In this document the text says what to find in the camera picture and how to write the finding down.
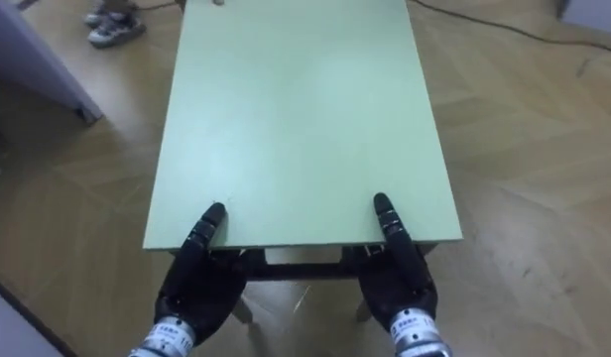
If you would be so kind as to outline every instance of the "light green table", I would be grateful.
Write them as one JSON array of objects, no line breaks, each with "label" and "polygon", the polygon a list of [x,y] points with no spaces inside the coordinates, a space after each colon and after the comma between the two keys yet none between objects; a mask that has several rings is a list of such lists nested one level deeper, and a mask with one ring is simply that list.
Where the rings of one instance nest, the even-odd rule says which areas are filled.
[{"label": "light green table", "polygon": [[189,0],[144,248],[214,201],[215,247],[461,239],[404,0]]}]

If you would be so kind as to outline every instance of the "person's foot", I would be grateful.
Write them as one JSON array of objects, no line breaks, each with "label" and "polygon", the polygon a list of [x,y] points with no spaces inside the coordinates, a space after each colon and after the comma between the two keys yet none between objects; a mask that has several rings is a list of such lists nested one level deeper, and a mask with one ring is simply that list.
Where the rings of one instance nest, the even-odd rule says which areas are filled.
[{"label": "person's foot", "polygon": [[[129,9],[132,12],[138,10],[138,5],[136,5],[136,3],[133,1],[127,1],[127,6],[129,7]],[[107,12],[105,11],[103,2],[98,0],[95,2],[94,6],[91,8],[89,13],[85,15],[85,17],[83,18],[83,22],[89,28],[95,29],[98,26],[100,26],[100,24],[102,24],[103,19],[105,18],[106,15],[107,15]]]},{"label": "person's foot", "polygon": [[105,49],[131,41],[146,30],[145,24],[133,14],[110,13],[89,33],[87,39],[94,47]]}]

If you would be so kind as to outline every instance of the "parquet floor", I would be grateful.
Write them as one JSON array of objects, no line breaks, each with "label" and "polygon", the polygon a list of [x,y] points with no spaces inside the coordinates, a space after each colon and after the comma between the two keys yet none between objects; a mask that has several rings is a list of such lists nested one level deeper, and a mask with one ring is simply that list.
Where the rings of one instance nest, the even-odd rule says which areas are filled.
[{"label": "parquet floor", "polygon": [[[559,23],[551,1],[426,1],[611,45]],[[25,17],[106,120],[84,128],[0,83],[0,280],[79,355],[122,356],[148,331],[170,262],[140,247],[182,17],[146,13],[145,37],[97,51],[88,6],[42,0]],[[466,237],[428,258],[444,337],[457,356],[611,356],[611,56],[409,7]],[[352,321],[355,283],[253,284],[245,297],[258,324],[229,319],[197,355],[393,354],[373,321]]]}]

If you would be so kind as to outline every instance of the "black table frame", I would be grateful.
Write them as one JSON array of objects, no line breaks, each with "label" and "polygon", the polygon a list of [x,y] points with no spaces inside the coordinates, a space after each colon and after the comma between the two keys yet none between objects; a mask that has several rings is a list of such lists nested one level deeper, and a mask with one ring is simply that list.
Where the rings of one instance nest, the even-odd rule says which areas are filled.
[{"label": "black table frame", "polygon": [[[424,255],[434,247],[435,244],[420,245]],[[249,282],[356,279],[357,264],[352,249],[341,247],[341,258],[337,263],[268,264],[264,248],[246,249],[240,258]]]}]

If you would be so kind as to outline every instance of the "cable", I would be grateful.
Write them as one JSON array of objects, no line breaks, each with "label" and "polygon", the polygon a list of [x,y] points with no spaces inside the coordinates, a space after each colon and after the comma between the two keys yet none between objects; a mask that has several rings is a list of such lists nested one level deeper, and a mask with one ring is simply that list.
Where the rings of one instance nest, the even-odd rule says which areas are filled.
[{"label": "cable", "polygon": [[588,42],[588,41],[573,41],[573,40],[566,41],[566,40],[545,39],[543,37],[527,33],[526,31],[524,31],[522,29],[514,28],[512,26],[508,26],[508,25],[504,25],[504,24],[498,24],[498,23],[494,23],[494,22],[487,21],[487,20],[482,20],[482,19],[476,19],[476,18],[470,17],[468,15],[459,14],[459,13],[456,13],[456,12],[452,12],[450,10],[445,10],[445,9],[441,9],[441,8],[438,8],[438,7],[434,7],[432,5],[424,3],[421,0],[409,0],[409,1],[415,2],[415,3],[421,5],[424,8],[433,10],[433,11],[438,12],[438,13],[442,13],[444,15],[452,16],[452,17],[455,17],[455,18],[458,18],[458,19],[462,19],[462,20],[468,20],[468,21],[471,21],[471,22],[474,22],[474,23],[478,23],[478,24],[482,24],[482,25],[492,26],[492,27],[499,28],[499,29],[508,30],[508,31],[514,32],[516,34],[520,34],[522,36],[526,36],[527,38],[530,38],[530,39],[533,39],[533,40],[537,40],[537,41],[541,41],[541,42],[546,43],[546,44],[589,47],[589,48],[593,48],[593,49],[599,49],[599,50],[607,51],[607,52],[609,52],[611,54],[611,48],[607,47],[605,45],[596,44],[596,43],[592,43],[592,42]]},{"label": "cable", "polygon": [[174,2],[160,4],[160,5],[154,5],[154,6],[144,7],[144,8],[138,8],[138,10],[140,10],[140,11],[152,11],[152,10],[164,9],[166,7],[175,6],[175,5],[178,5],[178,3],[176,3],[174,1]]}]

